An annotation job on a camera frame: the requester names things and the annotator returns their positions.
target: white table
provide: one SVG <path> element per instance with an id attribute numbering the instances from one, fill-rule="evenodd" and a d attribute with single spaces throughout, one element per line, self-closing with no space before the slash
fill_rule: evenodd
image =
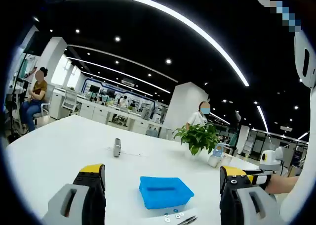
<path id="1" fill-rule="evenodd" d="M 115 138 L 122 152 L 113 157 Z M 32 213 L 42 218 L 50 198 L 66 183 L 73 183 L 86 165 L 105 164 L 107 225 L 164 224 L 172 209 L 147 210 L 139 192 L 141 176 L 179 177 L 195 194 L 184 218 L 197 215 L 194 225 L 220 225 L 218 169 L 210 167 L 204 150 L 198 161 L 184 157 L 184 146 L 175 141 L 148 137 L 100 124 L 80 116 L 50 123 L 19 138 L 6 148 L 8 164 L 19 191 Z M 258 167 L 233 157 L 230 165 Z M 169 225 L 182 219 L 171 215 Z"/>

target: office chair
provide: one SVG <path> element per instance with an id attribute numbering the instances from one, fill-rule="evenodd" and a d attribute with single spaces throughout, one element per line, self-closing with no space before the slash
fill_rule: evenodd
<path id="1" fill-rule="evenodd" d="M 45 94 L 45 99 L 47 99 L 47 103 L 42 103 L 40 105 L 40 113 L 36 113 L 33 115 L 33 118 L 35 119 L 35 127 L 37 128 L 37 118 L 44 117 L 46 115 L 49 115 L 49 106 L 51 99 L 53 97 L 53 92 L 54 92 L 55 86 L 51 84 L 47 84 L 47 91 Z"/>
<path id="2" fill-rule="evenodd" d="M 69 115 L 75 112 L 77 104 L 77 92 L 73 90 L 66 90 L 65 99 L 61 107 L 70 110 Z"/>

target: person's arm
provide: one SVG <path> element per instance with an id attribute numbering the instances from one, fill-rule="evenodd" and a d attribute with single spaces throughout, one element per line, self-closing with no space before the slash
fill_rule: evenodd
<path id="1" fill-rule="evenodd" d="M 298 177 L 282 177 L 280 175 L 272 175 L 266 192 L 269 194 L 289 193 L 294 188 Z"/>
<path id="2" fill-rule="evenodd" d="M 33 97 L 33 99 L 35 100 L 42 100 L 44 95 L 45 95 L 45 91 L 41 90 L 39 95 L 35 94 L 32 90 L 29 90 L 29 94 Z"/>

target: seated woman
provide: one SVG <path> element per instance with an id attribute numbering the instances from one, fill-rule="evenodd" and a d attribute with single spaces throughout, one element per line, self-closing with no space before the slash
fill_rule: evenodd
<path id="1" fill-rule="evenodd" d="M 21 106 L 21 123 L 27 124 L 29 131 L 35 129 L 33 123 L 33 115 L 40 113 L 40 105 L 45 103 L 45 93 L 47 91 L 47 82 L 44 77 L 47 76 L 48 70 L 41 67 L 36 73 L 36 82 L 34 84 L 33 90 L 29 89 L 29 97 L 27 101 L 23 102 Z"/>

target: woman in white shirt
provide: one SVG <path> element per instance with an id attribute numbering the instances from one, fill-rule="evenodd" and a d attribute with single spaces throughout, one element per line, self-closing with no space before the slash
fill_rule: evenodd
<path id="1" fill-rule="evenodd" d="M 186 123 L 186 129 L 189 130 L 190 125 L 201 125 L 204 126 L 207 123 L 205 115 L 209 114 L 211 106 L 206 101 L 202 101 L 198 106 L 198 111 L 194 112 Z"/>

